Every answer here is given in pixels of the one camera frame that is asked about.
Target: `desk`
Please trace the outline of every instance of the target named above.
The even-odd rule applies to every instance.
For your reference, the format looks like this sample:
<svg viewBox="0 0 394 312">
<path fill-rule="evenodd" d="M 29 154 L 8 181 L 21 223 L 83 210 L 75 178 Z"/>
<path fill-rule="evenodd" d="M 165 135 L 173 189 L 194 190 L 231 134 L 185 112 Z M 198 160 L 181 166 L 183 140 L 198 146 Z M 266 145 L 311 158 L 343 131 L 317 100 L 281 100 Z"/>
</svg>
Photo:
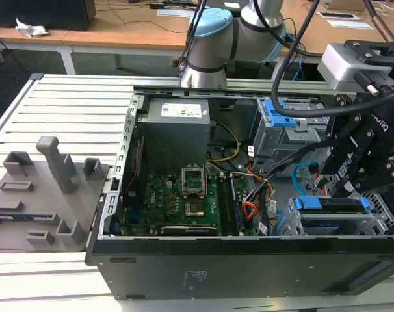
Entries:
<svg viewBox="0 0 394 312">
<path fill-rule="evenodd" d="M 42 135 L 60 140 L 75 162 L 93 155 L 114 164 L 133 85 L 178 86 L 175 78 L 45 75 L 29 80 L 0 119 L 0 179 L 7 154 L 34 148 Z M 236 90 L 270 92 L 272 81 L 229 79 Z M 283 81 L 280 92 L 335 94 L 326 83 Z M 103 192 L 110 188 L 107 182 Z M 327 307 L 329 311 L 394 312 L 394 276 L 359 296 L 133 300 L 117 302 L 85 253 L 0 252 L 0 311 L 258 312 Z"/>
<path fill-rule="evenodd" d="M 110 3 L 121 4 L 117 0 Z M 124 6 L 112 6 L 117 10 L 108 10 L 104 5 L 107 0 L 96 0 L 96 18 L 86 32 L 49 30 L 50 35 L 36 38 L 21 36 L 15 29 L 0 29 L 0 38 L 9 49 L 30 49 L 40 51 L 56 51 L 61 53 L 68 74 L 75 74 L 72 53 L 106 53 L 114 55 L 161 55 L 179 56 L 185 46 L 185 32 L 188 18 L 158 16 L 156 10 L 149 9 L 140 3 L 129 5 L 128 10 L 119 10 Z M 304 21 L 311 4 L 305 0 L 285 0 L 282 14 L 285 18 L 293 18 L 297 30 Z M 360 18 L 372 25 L 367 11 L 359 12 Z M 382 16 L 383 20 L 394 31 L 394 18 Z M 146 22 L 152 21 L 166 29 Z M 287 29 L 293 32 L 293 26 L 286 22 Z M 302 43 L 307 51 L 324 52 L 331 42 L 343 43 L 348 39 L 383 41 L 376 29 L 347 29 L 332 27 L 326 19 L 315 15 L 303 36 Z M 119 57 L 115 58 L 116 67 L 121 67 Z M 307 58 L 305 62 L 317 62 L 317 58 Z"/>
</svg>

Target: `floor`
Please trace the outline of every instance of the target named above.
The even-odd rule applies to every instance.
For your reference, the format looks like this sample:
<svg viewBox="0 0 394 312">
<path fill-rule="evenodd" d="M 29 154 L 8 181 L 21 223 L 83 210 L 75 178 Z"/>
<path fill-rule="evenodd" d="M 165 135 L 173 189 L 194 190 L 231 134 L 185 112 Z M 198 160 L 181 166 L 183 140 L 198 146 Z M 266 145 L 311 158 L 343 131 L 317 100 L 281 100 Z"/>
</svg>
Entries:
<svg viewBox="0 0 394 312">
<path fill-rule="evenodd" d="M 5 63 L 0 64 L 0 117 L 16 97 L 21 87 L 32 73 L 64 74 L 65 69 L 61 56 L 56 52 L 17 51 L 13 55 L 19 60 L 24 73 L 8 51 L 3 51 Z M 117 70 L 113 55 L 76 53 L 75 64 L 81 75 L 146 75 L 146 76 L 176 76 L 177 70 L 170 66 L 171 57 L 152 57 L 142 55 L 122 55 L 124 69 Z M 298 64 L 287 71 L 286 75 L 294 75 Z M 247 64 L 236 66 L 228 64 L 228 77 L 269 79 L 273 65 L 262 65 L 259 71 L 249 70 L 253 67 Z"/>
</svg>

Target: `motherboard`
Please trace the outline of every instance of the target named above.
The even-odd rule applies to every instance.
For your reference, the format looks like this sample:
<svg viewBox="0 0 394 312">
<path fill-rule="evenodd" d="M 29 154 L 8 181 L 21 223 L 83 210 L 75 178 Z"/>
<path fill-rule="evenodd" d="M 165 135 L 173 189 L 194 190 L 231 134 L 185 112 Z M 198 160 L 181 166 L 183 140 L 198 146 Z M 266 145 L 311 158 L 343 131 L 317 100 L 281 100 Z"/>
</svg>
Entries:
<svg viewBox="0 0 394 312">
<path fill-rule="evenodd" d="M 199 173 L 191 172 L 184 175 L 186 178 L 181 174 L 150 174 L 142 207 L 125 208 L 122 235 L 256 234 L 243 224 L 241 202 L 248 192 L 246 178 Z"/>
</svg>

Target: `green motherboard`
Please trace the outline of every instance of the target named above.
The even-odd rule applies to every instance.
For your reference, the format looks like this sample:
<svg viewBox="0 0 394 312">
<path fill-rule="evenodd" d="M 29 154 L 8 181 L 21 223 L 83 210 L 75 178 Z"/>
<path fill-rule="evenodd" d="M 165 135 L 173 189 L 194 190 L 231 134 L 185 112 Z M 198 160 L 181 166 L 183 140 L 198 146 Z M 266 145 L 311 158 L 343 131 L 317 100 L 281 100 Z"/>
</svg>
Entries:
<svg viewBox="0 0 394 312">
<path fill-rule="evenodd" d="M 137 222 L 127 222 L 129 209 L 121 224 L 123 235 L 158 235 L 159 229 L 166 226 L 208 227 L 222 234 L 222 222 L 218 203 L 217 179 L 215 175 L 206 175 L 204 195 L 183 195 L 181 174 L 149 175 L 143 207 Z M 239 201 L 247 195 L 246 179 L 234 179 L 236 195 Z M 200 175 L 189 175 L 185 187 L 202 187 Z"/>
</svg>

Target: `metal slotted table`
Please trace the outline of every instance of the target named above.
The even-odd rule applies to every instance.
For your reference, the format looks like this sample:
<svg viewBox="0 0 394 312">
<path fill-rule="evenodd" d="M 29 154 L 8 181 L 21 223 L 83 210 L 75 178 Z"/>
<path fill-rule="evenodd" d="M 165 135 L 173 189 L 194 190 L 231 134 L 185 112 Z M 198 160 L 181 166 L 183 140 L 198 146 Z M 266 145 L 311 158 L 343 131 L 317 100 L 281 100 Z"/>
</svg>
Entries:
<svg viewBox="0 0 394 312">
<path fill-rule="evenodd" d="M 176 78 L 44 75 L 30 80 L 0 119 L 0 179 L 10 151 L 42 160 L 35 144 L 42 135 L 60 140 L 75 162 L 116 158 L 133 85 L 177 86 Z M 271 81 L 228 81 L 233 89 L 269 91 Z M 280 90 L 334 94 L 325 83 L 282 82 Z M 103 193 L 109 190 L 106 182 Z M 394 276 L 359 296 L 117 302 L 85 253 L 0 251 L 0 311 L 394 311 Z"/>
</svg>

